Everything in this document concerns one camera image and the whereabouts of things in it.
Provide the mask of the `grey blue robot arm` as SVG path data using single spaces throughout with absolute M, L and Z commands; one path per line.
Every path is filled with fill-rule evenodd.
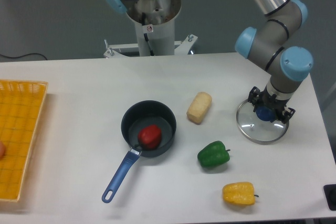
M 117 13 L 134 22 L 141 56 L 186 54 L 196 38 L 175 41 L 175 18 L 181 0 L 105 0 Z M 306 21 L 308 11 L 299 0 L 255 0 L 266 17 L 262 29 L 246 28 L 235 50 L 265 72 L 270 80 L 263 90 L 252 88 L 248 102 L 260 120 L 287 123 L 294 109 L 287 107 L 294 92 L 308 76 L 313 57 L 302 47 L 284 48 L 284 43 Z

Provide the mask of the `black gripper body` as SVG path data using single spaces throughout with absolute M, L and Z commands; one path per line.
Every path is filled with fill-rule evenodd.
M 289 99 L 281 100 L 276 94 L 269 94 L 267 91 L 261 93 L 260 105 L 274 111 L 283 111 Z

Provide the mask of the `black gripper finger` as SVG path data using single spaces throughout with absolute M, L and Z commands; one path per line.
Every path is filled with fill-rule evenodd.
M 263 105 L 263 95 L 257 87 L 253 87 L 248 95 L 248 102 L 253 105 L 253 112 Z
M 275 108 L 275 118 L 282 123 L 288 123 L 292 116 L 295 114 L 295 109 L 283 107 Z

